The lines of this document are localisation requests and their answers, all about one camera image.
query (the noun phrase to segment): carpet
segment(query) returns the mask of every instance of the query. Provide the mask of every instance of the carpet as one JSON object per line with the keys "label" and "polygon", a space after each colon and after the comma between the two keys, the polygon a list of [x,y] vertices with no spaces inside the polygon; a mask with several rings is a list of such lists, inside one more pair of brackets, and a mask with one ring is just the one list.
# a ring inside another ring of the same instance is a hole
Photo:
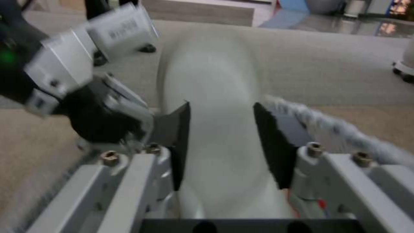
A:
{"label": "carpet", "polygon": [[[83,21],[80,15],[27,12],[41,30],[56,34]],[[414,85],[395,76],[407,39],[270,30],[155,20],[160,39],[154,54],[134,53],[98,68],[110,71],[150,107],[158,107],[156,74],[165,42],[192,28],[235,30],[250,45],[261,72],[262,92],[306,104],[355,124],[368,135],[414,152]],[[67,119],[38,119],[10,102],[0,103],[1,206],[42,160],[58,158],[75,135]]]}

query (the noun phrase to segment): screw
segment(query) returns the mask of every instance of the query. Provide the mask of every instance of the screw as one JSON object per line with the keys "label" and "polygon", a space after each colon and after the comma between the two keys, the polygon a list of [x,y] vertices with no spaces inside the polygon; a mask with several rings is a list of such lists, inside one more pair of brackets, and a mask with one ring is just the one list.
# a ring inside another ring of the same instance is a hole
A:
{"label": "screw", "polygon": [[149,146],[145,147],[145,152],[148,154],[161,154],[161,147],[156,143],[151,143]]}
{"label": "screw", "polygon": [[119,154],[109,150],[101,154],[101,160],[105,166],[113,167],[119,162]]}
{"label": "screw", "polygon": [[352,154],[352,160],[359,166],[359,167],[369,167],[372,162],[371,155],[364,153],[364,152],[356,152]]}
{"label": "screw", "polygon": [[318,158],[322,155],[324,149],[317,142],[309,142],[308,144],[306,144],[306,151],[308,152],[308,156]]}

